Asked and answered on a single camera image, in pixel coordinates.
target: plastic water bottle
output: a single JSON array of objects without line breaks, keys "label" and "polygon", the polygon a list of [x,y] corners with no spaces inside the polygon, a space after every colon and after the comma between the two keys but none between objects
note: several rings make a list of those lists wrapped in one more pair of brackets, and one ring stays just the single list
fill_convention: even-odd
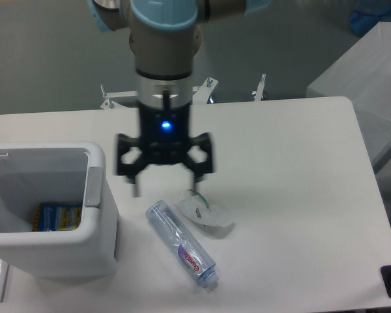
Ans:
[{"label": "plastic water bottle", "polygon": [[356,0],[349,16],[349,26],[364,36],[378,22],[391,22],[391,0]]},{"label": "plastic water bottle", "polygon": [[218,280],[216,262],[164,201],[156,202],[146,217],[164,243],[178,257],[191,277],[202,287],[212,287]]}]

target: white table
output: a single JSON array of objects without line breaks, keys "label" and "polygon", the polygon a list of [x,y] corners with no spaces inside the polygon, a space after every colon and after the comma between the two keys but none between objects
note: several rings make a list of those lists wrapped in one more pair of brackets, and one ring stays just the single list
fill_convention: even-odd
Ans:
[{"label": "white table", "polygon": [[391,306],[380,267],[391,231],[346,98],[193,107],[210,131],[217,172],[200,191],[235,217],[231,231],[184,220],[217,262],[219,286],[197,288],[146,221],[160,198],[190,186],[180,165],[151,166],[142,198],[114,176],[115,134],[137,134],[137,111],[0,116],[0,142],[92,140],[107,156],[121,216],[113,277],[43,280],[11,268],[0,312],[324,312]]}]

